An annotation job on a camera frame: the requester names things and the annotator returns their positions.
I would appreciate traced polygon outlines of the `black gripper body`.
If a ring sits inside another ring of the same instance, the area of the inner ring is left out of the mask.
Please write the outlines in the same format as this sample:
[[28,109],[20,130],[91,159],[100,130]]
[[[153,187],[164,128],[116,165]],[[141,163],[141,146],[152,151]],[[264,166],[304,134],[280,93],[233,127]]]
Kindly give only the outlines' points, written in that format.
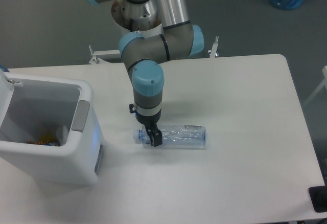
[[135,114],[138,122],[148,127],[155,127],[161,117],[161,104],[155,108],[147,109],[136,103],[129,104],[129,112]]

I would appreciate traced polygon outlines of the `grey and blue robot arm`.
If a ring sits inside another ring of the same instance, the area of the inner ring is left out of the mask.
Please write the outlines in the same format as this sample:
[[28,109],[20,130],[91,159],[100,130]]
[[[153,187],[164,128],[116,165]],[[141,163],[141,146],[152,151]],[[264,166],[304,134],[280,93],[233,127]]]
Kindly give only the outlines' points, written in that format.
[[[113,0],[89,0],[98,5]],[[125,0],[145,5],[150,0]],[[150,144],[162,145],[157,127],[161,116],[164,72],[161,63],[192,56],[204,48],[204,36],[198,25],[191,24],[185,0],[155,0],[162,33],[143,37],[142,29],[125,34],[119,41],[121,59],[133,87],[134,103],[129,111],[145,126]]]

